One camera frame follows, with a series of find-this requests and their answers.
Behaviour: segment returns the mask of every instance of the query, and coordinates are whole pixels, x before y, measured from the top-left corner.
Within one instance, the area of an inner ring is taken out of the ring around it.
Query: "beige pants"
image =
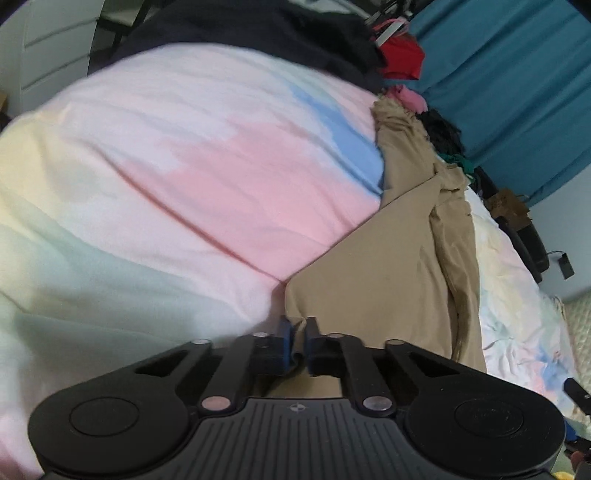
[[[479,276],[466,178],[442,163],[423,125],[396,101],[373,108],[384,156],[380,210],[287,285],[292,321],[314,316],[381,348],[402,339],[485,371]],[[340,396],[336,379],[298,376],[274,395]]]

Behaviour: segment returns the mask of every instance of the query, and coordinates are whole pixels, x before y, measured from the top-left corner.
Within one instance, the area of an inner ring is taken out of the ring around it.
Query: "pink cloth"
[[[398,100],[405,109],[414,113],[423,113],[428,110],[425,99],[404,85],[391,86],[386,92],[386,97]]]

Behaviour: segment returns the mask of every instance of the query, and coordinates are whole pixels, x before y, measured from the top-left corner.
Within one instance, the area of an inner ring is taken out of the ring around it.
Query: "yellow object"
[[[553,475],[556,480],[574,480],[574,475],[568,472],[555,472]]]

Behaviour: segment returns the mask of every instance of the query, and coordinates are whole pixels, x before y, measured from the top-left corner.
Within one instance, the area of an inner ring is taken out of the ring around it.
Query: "white bedsheet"
[[[480,269],[480,326],[488,373],[536,391],[565,416],[574,404],[562,392],[577,371],[560,302],[535,283],[509,238],[472,190],[466,191]]]
[[[0,472],[40,474],[26,424],[52,392],[190,339],[272,329],[285,282],[378,209],[374,101],[255,51],[173,45],[11,124]]]

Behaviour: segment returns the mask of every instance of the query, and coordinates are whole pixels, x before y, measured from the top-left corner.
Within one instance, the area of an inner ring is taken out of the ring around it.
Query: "logo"
[[[301,411],[304,411],[305,409],[306,407],[303,406],[301,403],[294,403],[293,405],[290,405],[290,410],[295,413],[299,413]]]

